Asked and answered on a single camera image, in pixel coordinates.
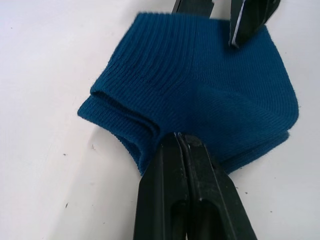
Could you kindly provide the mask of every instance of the folded fabric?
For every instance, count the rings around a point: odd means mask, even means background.
[[[139,14],[78,115],[113,133],[143,174],[160,140],[200,138],[227,173],[285,141],[298,103],[264,27],[241,49],[229,23]]]

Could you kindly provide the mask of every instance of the teal fabric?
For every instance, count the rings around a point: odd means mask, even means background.
[[[227,21],[139,14],[78,115],[117,136],[142,174],[170,132],[199,137],[227,173],[248,164],[288,138],[298,103],[265,27],[239,50],[228,39]]]

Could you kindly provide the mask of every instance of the white surface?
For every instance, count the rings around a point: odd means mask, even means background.
[[[132,239],[137,168],[77,109],[136,13],[174,1],[0,1],[1,240]],[[231,174],[259,240],[320,239],[319,9],[282,0],[267,24],[300,117],[288,141]]]

